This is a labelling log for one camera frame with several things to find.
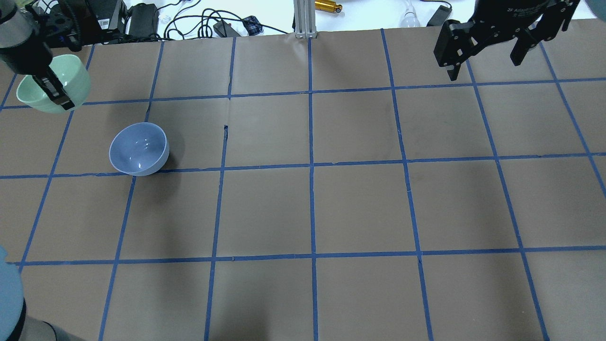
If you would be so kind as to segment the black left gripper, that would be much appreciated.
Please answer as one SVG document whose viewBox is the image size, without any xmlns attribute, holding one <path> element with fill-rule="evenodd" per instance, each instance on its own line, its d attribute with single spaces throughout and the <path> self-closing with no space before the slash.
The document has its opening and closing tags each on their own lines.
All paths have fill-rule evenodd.
<svg viewBox="0 0 606 341">
<path fill-rule="evenodd" d="M 65 110 L 75 108 L 75 104 L 67 95 L 62 82 L 50 68 L 53 55 L 44 42 L 28 40 L 21 45 L 2 48 L 0 56 L 13 72 L 34 76 L 34 81 L 52 103 Z"/>
</svg>

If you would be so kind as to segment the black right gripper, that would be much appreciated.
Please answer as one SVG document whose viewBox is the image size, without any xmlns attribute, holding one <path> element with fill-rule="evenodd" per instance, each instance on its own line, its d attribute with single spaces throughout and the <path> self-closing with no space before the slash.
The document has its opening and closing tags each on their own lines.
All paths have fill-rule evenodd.
<svg viewBox="0 0 606 341">
<path fill-rule="evenodd" d="M 437 64 L 456 81 L 461 65 L 487 47 L 496 33 L 519 29 L 509 56 L 515 66 L 521 65 L 541 41 L 569 29 L 579 4 L 580 0 L 477 0 L 468 22 L 449 19 L 442 24 L 433 51 Z M 535 28 L 527 28 L 538 19 Z"/>
</svg>

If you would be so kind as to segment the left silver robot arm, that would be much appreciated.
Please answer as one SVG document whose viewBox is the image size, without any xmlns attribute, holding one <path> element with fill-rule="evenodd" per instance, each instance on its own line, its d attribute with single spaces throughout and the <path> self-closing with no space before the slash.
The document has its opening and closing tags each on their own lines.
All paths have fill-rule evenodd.
<svg viewBox="0 0 606 341">
<path fill-rule="evenodd" d="M 32 76 L 50 101 L 63 110 L 75 107 L 58 76 L 52 71 L 52 52 L 41 29 L 13 0 L 1 9 L 1 63 L 16 75 Z M 1 248 L 0 333 L 3 341 L 80 341 L 82 338 L 28 313 L 21 272 L 6 261 Z"/>
</svg>

